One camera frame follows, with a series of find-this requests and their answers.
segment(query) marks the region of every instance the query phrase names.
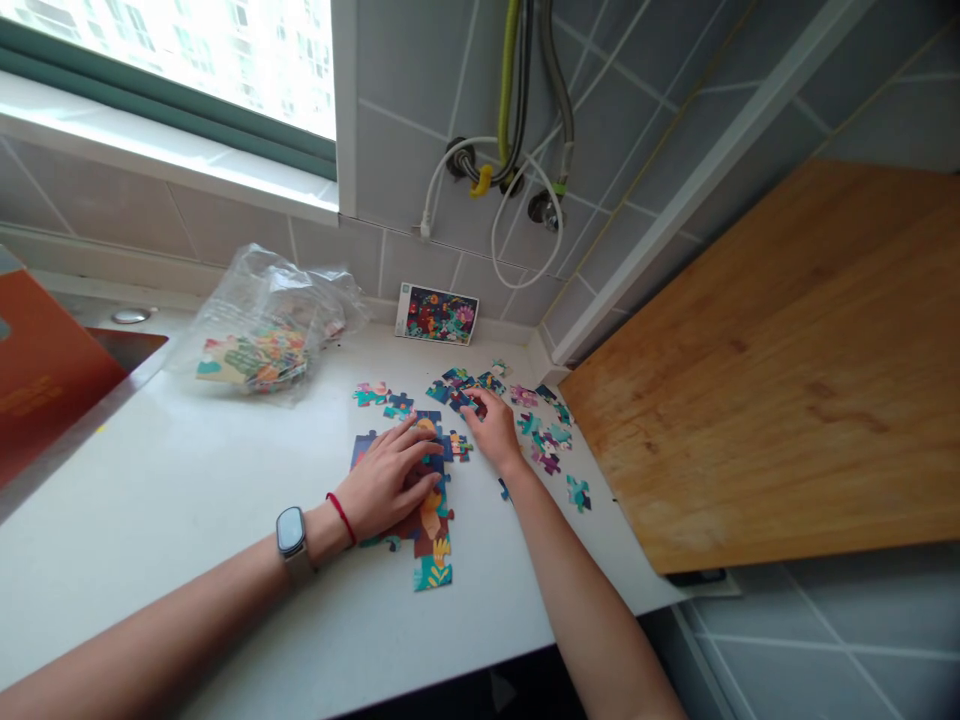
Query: smartwatch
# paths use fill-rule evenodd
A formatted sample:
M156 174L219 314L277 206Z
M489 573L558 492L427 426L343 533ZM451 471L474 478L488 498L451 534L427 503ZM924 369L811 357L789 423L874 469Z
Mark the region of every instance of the smartwatch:
M306 585L316 570L307 554L307 528L300 508L287 508L277 518L277 550L287 566L293 586Z

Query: puzzle reference picture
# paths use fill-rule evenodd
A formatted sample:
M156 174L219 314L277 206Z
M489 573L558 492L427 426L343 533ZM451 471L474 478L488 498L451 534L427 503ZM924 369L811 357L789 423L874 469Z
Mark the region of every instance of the puzzle reference picture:
M476 298L403 283L396 335L469 345L479 306Z

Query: wooden cutting board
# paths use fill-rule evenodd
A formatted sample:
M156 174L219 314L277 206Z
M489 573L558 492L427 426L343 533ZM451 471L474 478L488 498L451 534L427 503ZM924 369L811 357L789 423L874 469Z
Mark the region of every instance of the wooden cutting board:
M960 177L808 162L561 390L659 573L960 537Z

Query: window sill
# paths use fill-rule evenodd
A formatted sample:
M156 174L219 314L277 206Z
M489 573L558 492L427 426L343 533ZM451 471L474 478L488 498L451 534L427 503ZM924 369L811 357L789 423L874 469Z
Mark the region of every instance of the window sill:
M0 135L336 227L337 183L0 72Z

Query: watch face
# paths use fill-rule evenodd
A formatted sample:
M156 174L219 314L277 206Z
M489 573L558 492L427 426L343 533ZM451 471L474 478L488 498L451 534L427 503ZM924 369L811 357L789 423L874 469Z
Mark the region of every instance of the watch face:
M300 508L287 508L277 518L277 548L282 555L300 549L304 541L303 514Z

